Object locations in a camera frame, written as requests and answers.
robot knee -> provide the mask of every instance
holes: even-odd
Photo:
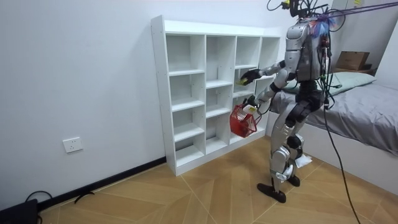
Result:
[[[287,168],[290,152],[285,147],[280,147],[271,155],[270,168],[274,172],[283,174]]]
[[[301,155],[303,154],[302,146],[304,145],[303,137],[298,134],[296,134],[295,136],[289,136],[286,140],[286,144],[289,148],[295,149],[297,151],[297,155],[293,159],[301,157]]]

black robot foot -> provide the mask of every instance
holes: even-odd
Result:
[[[300,186],[300,179],[297,176],[290,177],[287,179],[289,183],[291,183],[294,187],[299,187]]]
[[[282,191],[276,192],[274,190],[274,187],[268,186],[265,184],[257,184],[257,189],[261,191],[262,193],[266,194],[269,197],[272,197],[273,199],[277,200],[280,203],[285,203],[286,202],[286,195]]]

red basket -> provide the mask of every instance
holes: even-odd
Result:
[[[243,138],[257,131],[257,124],[253,114],[244,112],[243,105],[235,106],[231,116],[229,116],[229,125],[232,133]]]

pillow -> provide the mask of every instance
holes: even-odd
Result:
[[[371,75],[359,72],[336,72],[333,76],[333,80],[331,82],[332,86],[341,85],[340,88],[330,88],[330,94],[332,96],[342,93],[344,91],[350,90],[357,86],[363,86],[369,83],[376,81],[377,79]],[[290,81],[285,88],[284,91],[289,93],[298,93],[300,84],[296,86],[297,81]]]

white shelf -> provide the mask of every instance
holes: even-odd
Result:
[[[227,82],[224,80],[209,80],[206,81],[206,88],[217,88],[217,87],[221,87],[221,86],[228,86],[228,85],[232,85],[231,82]]]
[[[253,95],[254,92],[252,91],[247,91],[247,90],[240,90],[240,91],[236,91],[233,93],[233,98],[237,98],[237,97],[241,97],[241,96],[249,96],[249,95]]]
[[[211,118],[211,117],[229,113],[229,112],[231,112],[230,109],[224,108],[220,105],[207,106],[206,107],[206,118]]]
[[[176,175],[261,136],[231,135],[233,105],[258,95],[275,75],[235,85],[253,68],[272,65],[283,42],[282,29],[151,21],[165,154]],[[259,123],[266,127],[267,115]]]
[[[194,98],[175,100],[175,101],[172,101],[172,111],[176,112],[176,111],[180,111],[180,110],[194,108],[197,106],[202,106],[204,104],[205,104],[204,102],[202,102],[200,100],[196,100]]]
[[[218,137],[213,137],[206,140],[206,154],[215,152],[223,147],[227,146],[225,142],[220,140]]]
[[[195,146],[189,146],[185,149],[178,150],[177,152],[175,152],[177,167],[194,161],[195,159],[199,159],[202,156],[204,156],[204,154],[199,151],[198,148],[196,148]]]
[[[235,69],[257,68],[257,65],[235,65]]]
[[[263,131],[263,130],[265,130],[265,129],[262,128],[262,127],[257,126],[257,131],[256,131],[255,133],[259,133],[260,131]]]
[[[178,142],[204,132],[205,131],[202,128],[199,128],[193,123],[185,124],[183,126],[174,128],[174,141]]]
[[[242,138],[241,136],[237,136],[236,134],[231,133],[231,140],[230,140],[230,144],[232,143],[236,143],[237,141],[243,140],[244,138]]]
[[[257,127],[257,131],[255,132],[255,133],[252,133],[252,134],[256,134],[256,133],[259,133],[259,132],[261,132],[261,131],[263,131],[263,130],[265,130],[264,128],[262,128],[262,127]],[[245,139],[245,138],[242,138],[241,136],[237,136],[236,134],[233,134],[233,133],[231,133],[231,140],[230,140],[230,144],[233,144],[233,143],[236,143],[236,142],[238,142],[238,141],[241,141],[241,140],[243,140],[243,139]]]
[[[204,70],[200,70],[200,69],[172,71],[172,72],[169,72],[169,76],[173,77],[173,76],[179,76],[179,75],[193,75],[193,74],[200,74],[200,73],[204,73],[204,72],[205,72]]]

